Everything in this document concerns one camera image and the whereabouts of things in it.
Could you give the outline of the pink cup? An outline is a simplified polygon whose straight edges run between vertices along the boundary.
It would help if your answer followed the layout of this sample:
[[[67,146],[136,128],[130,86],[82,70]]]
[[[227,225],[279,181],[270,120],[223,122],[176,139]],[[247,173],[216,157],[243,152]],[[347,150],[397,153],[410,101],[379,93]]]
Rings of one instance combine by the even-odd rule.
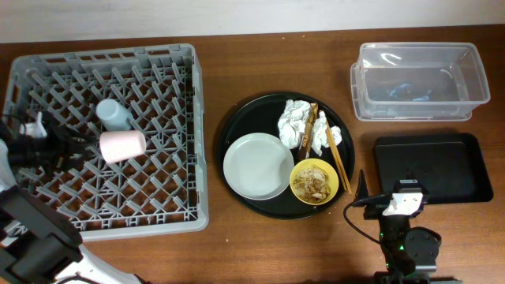
[[[118,163],[143,155],[147,143],[138,130],[104,132],[99,137],[99,149],[106,163]]]

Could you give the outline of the light blue cup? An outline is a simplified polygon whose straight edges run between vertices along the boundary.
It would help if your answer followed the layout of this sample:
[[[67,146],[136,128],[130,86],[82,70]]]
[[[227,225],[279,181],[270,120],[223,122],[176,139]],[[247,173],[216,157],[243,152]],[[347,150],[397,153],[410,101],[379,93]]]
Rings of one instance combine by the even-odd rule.
[[[130,123],[133,115],[113,99],[100,101],[95,112],[107,131],[128,131],[133,128]]]

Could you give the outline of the small white napkin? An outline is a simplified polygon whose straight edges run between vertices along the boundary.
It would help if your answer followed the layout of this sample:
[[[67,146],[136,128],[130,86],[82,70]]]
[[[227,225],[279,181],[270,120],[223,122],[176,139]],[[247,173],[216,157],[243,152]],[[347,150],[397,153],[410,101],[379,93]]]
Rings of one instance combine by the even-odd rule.
[[[338,126],[332,126],[330,130],[335,144],[339,145],[342,142],[341,129]],[[329,147],[330,144],[327,138],[327,117],[326,114],[320,110],[318,118],[315,120],[312,127],[312,150],[318,156],[321,156],[323,154],[322,148]]]

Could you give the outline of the brown gold snack wrapper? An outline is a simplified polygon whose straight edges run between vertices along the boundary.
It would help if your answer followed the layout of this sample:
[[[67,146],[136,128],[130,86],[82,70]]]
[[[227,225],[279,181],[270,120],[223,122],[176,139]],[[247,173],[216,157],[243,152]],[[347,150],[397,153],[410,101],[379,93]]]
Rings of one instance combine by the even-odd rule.
[[[305,124],[305,132],[301,139],[300,147],[297,152],[297,159],[304,160],[309,157],[310,148],[312,144],[312,127],[316,120],[318,112],[318,105],[316,103],[310,104],[309,118]]]

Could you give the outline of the large white napkin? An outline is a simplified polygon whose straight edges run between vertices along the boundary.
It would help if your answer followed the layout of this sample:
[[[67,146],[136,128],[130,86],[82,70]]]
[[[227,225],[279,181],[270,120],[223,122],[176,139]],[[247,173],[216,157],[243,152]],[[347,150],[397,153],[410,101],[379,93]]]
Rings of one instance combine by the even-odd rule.
[[[279,139],[289,149],[298,148],[305,134],[311,105],[304,100],[286,101],[284,111],[278,120]]]

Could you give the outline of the white round plate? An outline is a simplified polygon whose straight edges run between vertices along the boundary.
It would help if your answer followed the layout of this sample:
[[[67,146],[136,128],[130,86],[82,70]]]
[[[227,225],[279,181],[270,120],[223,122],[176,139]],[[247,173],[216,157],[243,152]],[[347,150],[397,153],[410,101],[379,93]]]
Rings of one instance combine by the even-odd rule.
[[[294,157],[281,140],[271,134],[250,133],[227,149],[223,173],[227,184],[250,200],[270,200],[288,187]]]

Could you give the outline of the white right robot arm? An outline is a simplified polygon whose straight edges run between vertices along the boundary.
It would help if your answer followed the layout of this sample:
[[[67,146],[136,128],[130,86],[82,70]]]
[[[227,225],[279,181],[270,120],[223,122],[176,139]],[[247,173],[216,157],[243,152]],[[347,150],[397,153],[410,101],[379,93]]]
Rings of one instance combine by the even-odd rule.
[[[391,192],[371,196],[363,172],[354,201],[347,205],[362,207],[365,220],[379,223],[378,238],[371,237],[351,221],[347,223],[359,234],[378,244],[385,258],[386,271],[377,271],[373,283],[454,284],[456,278],[433,278],[442,237],[425,227],[410,225],[427,203],[428,190],[416,179],[398,180]]]

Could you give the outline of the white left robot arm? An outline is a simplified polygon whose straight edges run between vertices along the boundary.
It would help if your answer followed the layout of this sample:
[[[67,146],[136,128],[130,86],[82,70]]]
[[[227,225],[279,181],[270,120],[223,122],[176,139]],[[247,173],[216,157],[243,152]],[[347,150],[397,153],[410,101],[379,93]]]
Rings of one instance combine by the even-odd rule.
[[[78,229],[62,214],[21,188],[15,166],[40,166],[46,173],[69,170],[89,156],[93,136],[60,125],[47,111],[29,124],[16,115],[21,133],[1,125],[1,238],[19,222],[26,232],[1,247],[1,276],[9,283],[141,283],[95,256],[83,245]],[[29,126],[39,130],[36,135]]]

